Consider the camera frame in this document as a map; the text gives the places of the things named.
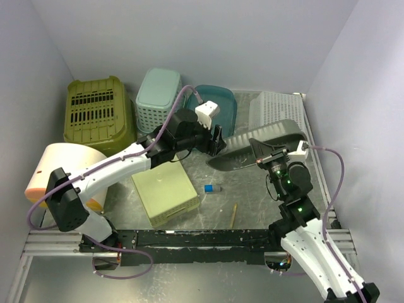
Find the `grey plastic tub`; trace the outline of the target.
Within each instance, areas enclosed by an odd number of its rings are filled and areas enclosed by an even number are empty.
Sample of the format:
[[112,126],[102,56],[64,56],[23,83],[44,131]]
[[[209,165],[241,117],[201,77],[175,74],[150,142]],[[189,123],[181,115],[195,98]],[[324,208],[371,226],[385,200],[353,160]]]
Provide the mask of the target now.
[[217,156],[207,160],[206,164],[222,172],[255,165],[256,158],[249,144],[250,138],[269,144],[285,145],[289,151],[293,152],[297,149],[300,140],[307,140],[307,135],[300,130],[295,121],[284,119],[225,138],[226,148]]

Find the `white perforated plastic tray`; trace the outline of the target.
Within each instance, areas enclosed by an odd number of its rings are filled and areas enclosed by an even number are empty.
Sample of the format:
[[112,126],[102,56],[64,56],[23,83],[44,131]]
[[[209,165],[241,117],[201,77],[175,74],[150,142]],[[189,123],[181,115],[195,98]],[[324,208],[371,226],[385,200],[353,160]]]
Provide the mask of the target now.
[[261,92],[249,104],[249,129],[290,119],[307,133],[304,122],[304,104],[297,94]]

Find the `blue transparent plastic tub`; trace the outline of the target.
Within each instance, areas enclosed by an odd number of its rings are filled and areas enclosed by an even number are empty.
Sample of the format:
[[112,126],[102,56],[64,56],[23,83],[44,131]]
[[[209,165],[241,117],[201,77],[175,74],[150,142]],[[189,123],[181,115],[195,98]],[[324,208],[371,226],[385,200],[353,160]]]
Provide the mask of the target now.
[[234,134],[237,116],[237,102],[234,94],[227,88],[214,85],[198,85],[195,87],[204,102],[212,101],[220,109],[212,119],[210,133],[213,136],[215,125],[222,127],[222,138],[231,137]]

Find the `pale yellow plastic tray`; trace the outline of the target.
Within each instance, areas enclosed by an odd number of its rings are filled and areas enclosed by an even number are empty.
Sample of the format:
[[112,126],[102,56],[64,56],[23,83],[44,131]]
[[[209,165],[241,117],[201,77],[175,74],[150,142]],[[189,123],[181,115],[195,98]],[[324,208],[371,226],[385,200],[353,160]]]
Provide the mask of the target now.
[[164,163],[134,174],[132,180],[153,228],[200,205],[198,194],[180,162]]

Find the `teal perforated plastic basket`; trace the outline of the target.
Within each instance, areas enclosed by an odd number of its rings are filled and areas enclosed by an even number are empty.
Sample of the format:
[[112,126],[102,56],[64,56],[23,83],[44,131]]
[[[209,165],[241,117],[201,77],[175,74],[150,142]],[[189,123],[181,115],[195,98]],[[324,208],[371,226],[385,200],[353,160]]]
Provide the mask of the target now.
[[150,133],[162,125],[181,89],[181,76],[177,71],[162,68],[149,69],[135,101],[138,130],[142,133]]

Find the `olive green plastic tub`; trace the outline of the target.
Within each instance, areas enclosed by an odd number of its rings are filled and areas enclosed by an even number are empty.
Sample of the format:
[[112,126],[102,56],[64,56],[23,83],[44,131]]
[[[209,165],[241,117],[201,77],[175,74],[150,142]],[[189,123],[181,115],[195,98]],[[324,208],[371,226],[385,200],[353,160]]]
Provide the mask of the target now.
[[63,136],[108,157],[136,141],[134,104],[118,77],[68,85]]

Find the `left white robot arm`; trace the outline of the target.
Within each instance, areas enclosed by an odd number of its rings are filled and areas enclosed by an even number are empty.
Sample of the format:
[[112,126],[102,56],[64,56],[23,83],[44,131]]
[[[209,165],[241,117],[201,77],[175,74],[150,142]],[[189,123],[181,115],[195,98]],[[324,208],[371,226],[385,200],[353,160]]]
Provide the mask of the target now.
[[173,161],[178,152],[197,149],[215,156],[225,147],[220,125],[205,126],[197,113],[181,109],[123,151],[79,173],[53,170],[45,202],[59,231],[75,230],[109,252],[117,246],[117,231],[109,219],[87,206],[90,198],[125,177]]

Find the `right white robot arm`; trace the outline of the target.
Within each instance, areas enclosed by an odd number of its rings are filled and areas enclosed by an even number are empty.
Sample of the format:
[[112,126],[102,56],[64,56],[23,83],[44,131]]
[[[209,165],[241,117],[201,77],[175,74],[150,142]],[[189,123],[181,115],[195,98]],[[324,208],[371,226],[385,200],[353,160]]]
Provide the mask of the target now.
[[310,146],[299,141],[287,146],[249,139],[256,165],[268,175],[280,201],[281,219],[269,226],[268,244],[285,250],[312,280],[325,302],[376,302],[380,291],[366,282],[345,259],[326,230],[327,217],[321,216],[308,194],[313,185],[306,158]]

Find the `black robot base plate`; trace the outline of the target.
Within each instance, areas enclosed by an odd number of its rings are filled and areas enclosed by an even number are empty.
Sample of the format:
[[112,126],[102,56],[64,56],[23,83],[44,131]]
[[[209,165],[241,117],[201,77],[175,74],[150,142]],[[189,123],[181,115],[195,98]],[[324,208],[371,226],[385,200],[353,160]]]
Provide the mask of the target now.
[[263,265],[283,249],[268,229],[237,230],[118,230],[105,246],[121,248],[122,266],[148,264],[136,249],[149,254],[155,264],[231,263]]

